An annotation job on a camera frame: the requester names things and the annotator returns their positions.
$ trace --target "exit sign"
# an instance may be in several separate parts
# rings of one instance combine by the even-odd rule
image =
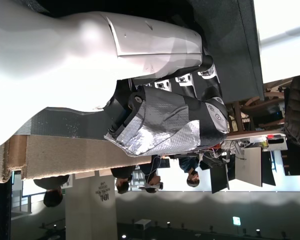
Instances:
[[[241,226],[240,217],[234,216],[234,217],[232,217],[232,219],[233,219],[233,225]]]

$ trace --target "hair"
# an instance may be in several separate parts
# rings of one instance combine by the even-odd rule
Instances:
[[[153,187],[145,188],[145,190],[149,194],[155,194],[158,191],[156,188],[153,188]]]
[[[128,177],[128,183],[130,183],[133,178],[134,178],[134,176],[132,176],[132,174],[131,174],[130,177]]]
[[[191,179],[190,180],[187,179],[186,183],[188,184],[188,186],[195,188],[195,187],[198,187],[200,180],[198,179],[198,180],[193,181]]]
[[[123,182],[122,185],[116,186],[118,194],[125,194],[129,190],[129,183],[127,181]]]
[[[52,191],[46,191],[43,199],[43,203],[48,208],[54,208],[58,206],[64,197],[59,193],[58,189]]]

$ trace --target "black puffer jacket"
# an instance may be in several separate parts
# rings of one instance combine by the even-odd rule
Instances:
[[[284,129],[288,139],[300,146],[300,76],[294,77],[290,86]]]

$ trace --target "bolt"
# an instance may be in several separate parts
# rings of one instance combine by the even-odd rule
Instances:
[[[137,103],[142,103],[142,99],[138,96],[135,96],[134,99],[137,101]]]

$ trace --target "man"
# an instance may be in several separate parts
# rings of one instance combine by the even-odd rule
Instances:
[[[136,166],[124,166],[111,168],[112,175],[116,178],[115,186],[118,194],[125,194],[129,190],[129,182],[132,180],[132,172]]]
[[[154,194],[158,190],[162,190],[164,188],[164,184],[160,182],[161,177],[157,176],[156,173],[160,164],[161,158],[157,155],[153,155],[150,163],[140,165],[140,169],[143,172],[146,181],[144,189],[150,194]]]
[[[190,187],[197,187],[200,183],[199,174],[196,171],[196,168],[199,165],[199,159],[197,157],[181,157],[179,160],[180,168],[188,174],[186,183]]]
[[[38,187],[46,189],[43,199],[44,205],[48,208],[54,208],[62,202],[63,196],[61,185],[65,184],[68,179],[69,175],[52,176],[33,180]]]

